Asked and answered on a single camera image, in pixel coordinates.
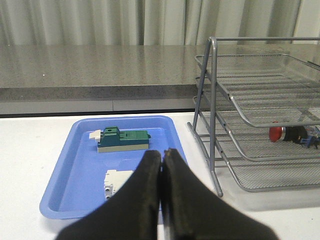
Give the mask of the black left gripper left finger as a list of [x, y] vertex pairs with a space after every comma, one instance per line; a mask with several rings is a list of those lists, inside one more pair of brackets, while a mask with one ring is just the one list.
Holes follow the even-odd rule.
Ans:
[[58, 240], [155, 240], [161, 154], [147, 150], [123, 186], [103, 205], [63, 228]]

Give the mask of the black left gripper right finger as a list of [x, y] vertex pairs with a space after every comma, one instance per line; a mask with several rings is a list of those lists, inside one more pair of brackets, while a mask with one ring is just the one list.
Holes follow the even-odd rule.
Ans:
[[211, 192], [174, 148], [165, 151], [161, 177], [166, 239], [278, 239], [270, 227], [241, 213]]

